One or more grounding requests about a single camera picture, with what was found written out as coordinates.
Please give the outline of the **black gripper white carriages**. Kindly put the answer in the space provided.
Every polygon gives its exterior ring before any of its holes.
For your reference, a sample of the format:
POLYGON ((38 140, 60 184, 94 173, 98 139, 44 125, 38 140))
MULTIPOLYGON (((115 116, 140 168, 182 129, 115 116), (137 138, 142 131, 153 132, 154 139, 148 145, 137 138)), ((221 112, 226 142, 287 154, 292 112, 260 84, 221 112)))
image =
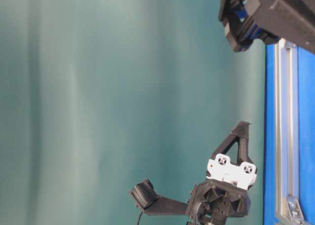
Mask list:
POLYGON ((255 183, 257 168, 249 157, 250 123, 240 121, 212 153, 205 181, 194 186, 187 207, 189 225, 224 225, 227 218, 245 217, 251 201, 248 189, 255 183), (226 153, 238 144, 236 162, 226 153))

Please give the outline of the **black gripper teal pads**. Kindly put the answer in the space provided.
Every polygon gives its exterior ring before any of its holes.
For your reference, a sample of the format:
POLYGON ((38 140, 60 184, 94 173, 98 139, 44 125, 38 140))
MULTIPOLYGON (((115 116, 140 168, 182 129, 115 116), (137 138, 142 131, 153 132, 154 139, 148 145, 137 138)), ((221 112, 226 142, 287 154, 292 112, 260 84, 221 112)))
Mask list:
POLYGON ((282 38, 315 51, 315 0, 220 0, 219 20, 234 52, 282 38))

